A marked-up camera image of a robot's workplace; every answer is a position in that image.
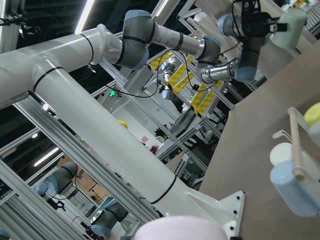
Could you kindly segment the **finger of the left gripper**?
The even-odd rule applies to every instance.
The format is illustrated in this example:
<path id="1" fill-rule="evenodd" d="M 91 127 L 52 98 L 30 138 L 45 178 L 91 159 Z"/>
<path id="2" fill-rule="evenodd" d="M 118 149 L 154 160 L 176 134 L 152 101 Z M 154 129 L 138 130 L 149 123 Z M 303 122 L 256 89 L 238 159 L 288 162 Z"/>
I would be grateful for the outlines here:
<path id="1" fill-rule="evenodd" d="M 287 23 L 272 23 L 271 24 L 271 32 L 286 32 L 288 29 Z"/>

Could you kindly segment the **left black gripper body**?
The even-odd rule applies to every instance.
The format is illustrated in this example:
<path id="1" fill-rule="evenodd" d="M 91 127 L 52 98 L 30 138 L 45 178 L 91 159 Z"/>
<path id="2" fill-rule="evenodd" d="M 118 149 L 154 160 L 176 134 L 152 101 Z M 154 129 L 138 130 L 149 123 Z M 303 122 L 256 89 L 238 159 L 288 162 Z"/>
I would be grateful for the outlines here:
<path id="1" fill-rule="evenodd" d="M 272 17 L 267 12 L 242 12 L 241 28 L 247 37 L 264 37 L 270 33 L 270 22 Z"/>

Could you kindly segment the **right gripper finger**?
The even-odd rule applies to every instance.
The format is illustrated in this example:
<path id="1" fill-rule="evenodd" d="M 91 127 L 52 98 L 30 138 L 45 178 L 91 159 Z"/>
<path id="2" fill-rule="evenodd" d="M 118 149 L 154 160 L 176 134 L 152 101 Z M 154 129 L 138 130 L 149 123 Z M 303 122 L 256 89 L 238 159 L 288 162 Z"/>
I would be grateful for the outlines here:
<path id="1" fill-rule="evenodd" d="M 243 238 L 241 236 L 232 236 L 230 240 L 243 240 Z"/>

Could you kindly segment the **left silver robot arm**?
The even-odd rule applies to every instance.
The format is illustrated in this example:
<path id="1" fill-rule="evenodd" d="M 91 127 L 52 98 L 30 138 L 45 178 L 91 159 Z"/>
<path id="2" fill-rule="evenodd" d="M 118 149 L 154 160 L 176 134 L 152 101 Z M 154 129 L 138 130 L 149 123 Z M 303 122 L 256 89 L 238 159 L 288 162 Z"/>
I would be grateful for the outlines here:
<path id="1" fill-rule="evenodd" d="M 236 79 L 253 81 L 261 47 L 268 34 L 286 32 L 287 23 L 280 23 L 259 8 L 242 10 L 239 15 L 226 14 L 218 21 L 218 28 L 225 36 L 242 43 L 239 59 L 218 66 L 221 42 L 214 37 L 195 39 L 171 30 L 157 22 L 144 10 L 129 10 L 124 17 L 121 51 L 115 64 L 130 69 L 141 69 L 149 58 L 147 44 L 154 43 L 173 51 L 192 55 L 197 61 L 195 73 L 200 81 L 213 84 L 220 80 Z"/>

